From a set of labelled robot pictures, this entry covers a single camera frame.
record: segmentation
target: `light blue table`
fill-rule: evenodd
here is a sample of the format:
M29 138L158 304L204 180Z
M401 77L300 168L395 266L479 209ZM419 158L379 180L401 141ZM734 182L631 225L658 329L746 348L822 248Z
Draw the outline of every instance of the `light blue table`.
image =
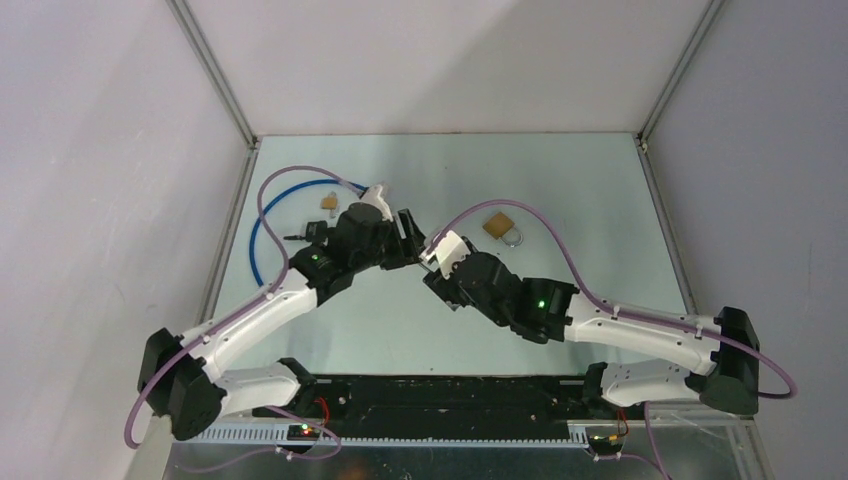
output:
M492 198L533 205L563 235L589 287L646 307L684 311L671 260L630 134L475 134L265 137L229 255L216 315L255 289L247 257L255 198L273 171L293 164L330 169L362 184L391 187L395 210L409 208L427 234L465 208ZM266 202L317 174L280 177ZM270 214L281 235L328 218L320 199L337 192L342 208L354 199L341 187L311 187ZM467 220L459 233L497 254L520 276L573 281L546 230L529 214L504 212L524 233L510 249L481 229L497 210ZM290 254L305 246L287 242ZM260 234L258 260L266 279L280 266ZM234 365L263 366L293 356L315 373L522 375L581 374L598 361L633 362L635 353L591 344L522 340L473 309L451 312L421 283L424 271L372 269L320 309L297 318L257 344Z

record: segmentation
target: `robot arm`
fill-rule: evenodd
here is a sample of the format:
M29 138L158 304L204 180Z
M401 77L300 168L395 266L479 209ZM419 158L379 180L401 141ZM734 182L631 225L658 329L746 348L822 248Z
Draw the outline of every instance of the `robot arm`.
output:
M422 254L424 236L409 212L394 215L384 197L384 186L371 187L339 216L335 227L308 226L312 244L291 258L284 282L275 291L260 290L248 302L253 306L237 318L213 319L179 336L162 329L148 339L139 391L183 347L200 339L147 399L157 415L171 416L177 440L196 436L223 415L304 403L298 402L303 400L299 395L309 389L302 387L314 378L293 359L257 369L229 368L272 331L351 286L357 273L422 260L438 262L439 270L427 274L424 283L451 308L476 308L526 340L595 342L659 358L631 365L591 365L584 382L587 401L623 407L645 400L697 398L719 410L756 413L757 361L700 334L704 329L720 331L758 349L744 312L725 309L716 318L682 317L697 326L697 333L619 318L595 308L574 285L519 278L497 257L476 251L454 232L448 232L432 252ZM226 327L217 329L225 319Z
M270 286L261 289L243 305L253 307L237 318L224 315L179 336L167 329L151 335L139 391L183 347L201 339L148 396L157 415L171 416L171 431L177 440L194 437L223 415L289 404L301 386L311 381L296 361L284 359L268 367L229 370L232 363L277 328L348 288L357 273L374 266L392 270L419 263L424 236L408 211L393 215L385 193L383 185L369 188L339 216L335 227L325 225L312 245L291 258L283 283L274 291ZM225 320L227 325L217 329Z
M646 400L698 399L730 413L757 411L757 361L702 335L709 329L758 349L750 321L741 310L725 308L718 317L679 317L694 326L695 333L619 317L619 307L608 314L569 283L519 278L496 256L478 252L454 232L447 232L422 259L438 262L439 270L428 274L424 283L448 306L474 307L526 340L594 342L660 359L591 365L585 381L589 399L619 407Z

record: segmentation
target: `black connector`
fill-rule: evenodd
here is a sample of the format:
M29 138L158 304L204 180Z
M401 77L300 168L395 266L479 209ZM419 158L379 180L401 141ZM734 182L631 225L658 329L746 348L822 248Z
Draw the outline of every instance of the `black connector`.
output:
M318 440L321 438L321 431L312 428L307 424L296 424L289 425L289 429L286 432L286 440Z
M326 220L308 222L304 235L288 235L283 237L283 240L302 240L312 245L323 245L327 241L329 231L330 227Z
M589 437L589 448L602 457L616 455L624 448L623 443L613 442L609 437Z
M424 285L427 285L451 310L471 304L471 300L463 293L459 285L443 277L439 270L425 275Z
M412 220L409 210L398 211L392 234L386 239L380 259L380 268L394 270L407 265L414 265L421 261L418 256L423 251L424 234Z

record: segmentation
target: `red wire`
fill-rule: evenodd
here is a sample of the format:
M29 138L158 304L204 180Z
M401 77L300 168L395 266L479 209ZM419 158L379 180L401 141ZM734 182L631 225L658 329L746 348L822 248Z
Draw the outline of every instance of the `red wire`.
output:
M624 413L624 410L619 410L618 415L624 421L624 435L622 436L626 437L630 433L630 425L627 424L627 414Z
M321 411L324 413L324 423L322 425L326 425L330 421L330 407L327 405L327 401L324 400L324 397L318 397L314 403L321 405Z

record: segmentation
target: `white wall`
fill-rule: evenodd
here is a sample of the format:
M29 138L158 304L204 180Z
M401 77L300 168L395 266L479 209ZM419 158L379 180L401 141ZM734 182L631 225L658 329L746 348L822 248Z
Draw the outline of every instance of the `white wall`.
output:
M123 478L144 341L196 318L245 147L162 0L6 1L0 65L0 477Z
M779 479L848 478L846 21L843 0L730 2L650 141L702 307L746 309L800 385L757 417Z
M635 132L707 0L195 0L263 134Z

